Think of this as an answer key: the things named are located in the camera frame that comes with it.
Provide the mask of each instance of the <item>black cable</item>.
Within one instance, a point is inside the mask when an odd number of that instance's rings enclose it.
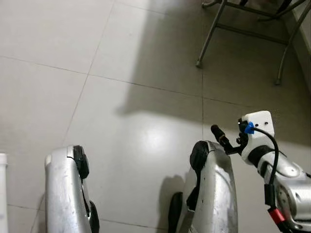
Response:
[[[269,184],[273,185],[273,182],[274,182],[274,178],[275,178],[275,175],[276,175],[276,167],[277,167],[277,162],[278,162],[278,146],[277,146],[277,143],[276,143],[276,140],[274,139],[274,137],[269,134],[268,132],[266,132],[265,130],[262,130],[262,129],[258,129],[258,128],[251,128],[251,130],[254,130],[254,131],[257,131],[257,132],[260,132],[260,133],[263,133],[264,135],[266,135],[273,143],[274,145],[274,150],[275,150],[275,156],[274,156],[274,162],[273,162],[273,166],[272,166],[272,172],[271,172],[271,176],[270,176],[270,181],[269,181]]]

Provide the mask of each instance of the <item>blue clip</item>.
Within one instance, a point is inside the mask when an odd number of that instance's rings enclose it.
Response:
[[[253,130],[251,130],[251,128],[253,128],[253,127],[254,127],[254,124],[253,124],[253,122],[250,121],[248,123],[247,127],[245,128],[244,133],[254,134],[255,132]]]

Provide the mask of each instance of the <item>chair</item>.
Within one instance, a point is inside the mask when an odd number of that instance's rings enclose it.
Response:
[[[273,38],[273,37],[270,37],[270,36],[266,36],[266,35],[262,35],[262,34],[259,34],[259,33],[254,33],[254,32],[250,32],[250,31],[241,30],[241,29],[234,28],[234,27],[231,27],[231,26],[228,26],[228,25],[220,24],[218,22],[220,17],[221,17],[221,15],[222,15],[222,12],[223,12],[225,6],[230,6],[230,7],[238,8],[238,9],[241,9],[241,10],[244,10],[244,11],[248,11],[248,12],[251,12],[251,13],[255,13],[255,14],[258,14],[258,15],[262,15],[262,16],[268,17],[268,18],[265,18],[265,19],[260,19],[259,21],[269,21],[269,20],[280,18],[281,16],[283,16],[284,14],[290,12],[292,9],[294,9],[295,7],[301,5],[305,1],[308,1],[308,4],[306,5],[304,11],[302,12],[301,16],[299,17],[299,19],[298,19],[298,21],[297,21],[293,31],[290,34],[290,38],[287,41],[276,39],[276,38]],[[215,4],[218,4],[218,3],[220,4],[220,7],[218,9],[218,12],[217,12],[215,18],[214,18],[212,26],[209,29],[207,38],[206,38],[205,43],[203,45],[203,48],[201,50],[200,56],[199,56],[199,58],[197,60],[196,66],[198,68],[202,68],[202,60],[203,60],[203,57],[204,57],[205,52],[207,50],[207,47],[208,47],[208,45],[210,43],[210,40],[211,40],[211,38],[213,36],[213,33],[214,33],[216,28],[221,28],[221,29],[233,31],[233,32],[236,32],[236,33],[241,33],[241,34],[244,34],[244,35],[249,35],[249,36],[253,36],[253,37],[257,37],[257,38],[261,38],[261,39],[265,39],[265,40],[269,40],[269,41],[273,41],[273,42],[285,45],[286,47],[285,47],[285,50],[284,50],[284,53],[283,53],[283,56],[282,56],[282,59],[281,59],[281,62],[280,62],[277,78],[275,80],[275,85],[280,85],[281,81],[282,81],[282,74],[283,74],[284,62],[285,62],[286,55],[288,53],[288,50],[289,50],[290,46],[293,43],[293,39],[294,39],[294,37],[295,37],[295,35],[296,35],[296,33],[297,33],[301,23],[303,22],[303,20],[305,19],[307,13],[311,9],[311,0],[298,0],[297,2],[292,4],[291,6],[289,6],[289,4],[291,3],[291,0],[284,0],[283,4],[280,6],[280,8],[278,9],[278,11],[275,14],[271,14],[271,13],[264,12],[264,11],[261,11],[261,10],[256,10],[256,9],[253,9],[253,8],[250,8],[250,7],[246,7],[245,5],[247,3],[247,0],[241,0],[240,4],[231,3],[231,2],[228,2],[228,0],[214,0],[213,2],[210,2],[210,3],[203,2],[202,3],[202,7],[203,8],[208,8],[208,7],[211,7],[211,6],[213,6]]]

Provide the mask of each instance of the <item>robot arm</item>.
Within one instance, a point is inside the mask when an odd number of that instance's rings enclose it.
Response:
[[[278,153],[270,112],[246,114],[239,119],[239,129],[237,142],[240,146],[233,148],[218,126],[211,128],[227,154],[240,154],[264,178],[265,203],[271,206],[268,212],[279,229],[282,232],[311,232],[310,175]]]

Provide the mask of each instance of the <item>metal chair leg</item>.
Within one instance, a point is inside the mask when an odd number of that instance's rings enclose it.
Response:
[[[294,37],[298,31],[298,29],[300,28],[300,25],[302,24],[303,20],[305,19],[305,17],[307,16],[307,13],[309,12],[309,10],[311,9],[311,1],[309,1],[308,5],[306,6],[306,8],[304,9],[304,11],[302,12],[299,20],[297,21],[292,33],[291,33],[291,37],[288,41],[288,45],[286,46],[284,53],[283,53],[283,57],[278,69],[278,74],[277,74],[277,79],[275,81],[275,85],[281,85],[282,82],[282,75],[283,75],[283,70],[284,70],[284,63],[285,63],[285,57],[288,53],[288,50],[290,48],[290,46],[293,43]]]
[[[211,7],[211,6],[213,6],[215,4],[218,4],[218,3],[221,3],[221,1],[220,0],[214,0],[214,1],[209,2],[209,3],[203,2],[202,3],[202,8],[205,9],[205,8]]]
[[[210,39],[211,39],[212,36],[213,36],[214,30],[215,30],[215,28],[216,28],[216,26],[217,26],[217,23],[218,23],[218,21],[219,21],[219,19],[220,19],[220,16],[221,16],[221,14],[222,14],[222,12],[223,12],[223,10],[224,10],[224,7],[225,7],[225,4],[226,4],[226,3],[227,3],[227,0],[222,0],[222,3],[220,4],[220,7],[219,7],[219,9],[218,9],[218,12],[217,12],[217,14],[216,14],[216,16],[215,16],[215,18],[214,18],[213,23],[212,23],[212,26],[211,26],[211,28],[209,29],[207,38],[206,38],[205,43],[204,43],[204,45],[203,45],[203,48],[202,48],[202,50],[201,50],[201,54],[200,54],[200,56],[199,56],[199,58],[198,58],[198,60],[197,60],[197,62],[196,62],[196,67],[198,67],[198,68],[202,68],[202,60],[203,60],[204,54],[205,54],[205,52],[206,52],[206,49],[207,49],[208,44],[209,44],[209,42],[210,42]]]

